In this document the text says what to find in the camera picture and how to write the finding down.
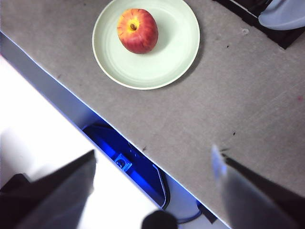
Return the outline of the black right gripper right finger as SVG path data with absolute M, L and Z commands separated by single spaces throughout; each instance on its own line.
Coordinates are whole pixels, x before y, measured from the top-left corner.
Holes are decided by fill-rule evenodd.
M 214 180 L 233 229 L 303 229 L 305 198 L 211 148 Z

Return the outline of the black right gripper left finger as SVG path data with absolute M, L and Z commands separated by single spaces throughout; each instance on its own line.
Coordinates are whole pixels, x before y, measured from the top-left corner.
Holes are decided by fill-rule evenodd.
M 93 191 L 94 150 L 36 181 L 23 173 L 0 189 L 2 229 L 75 229 Z

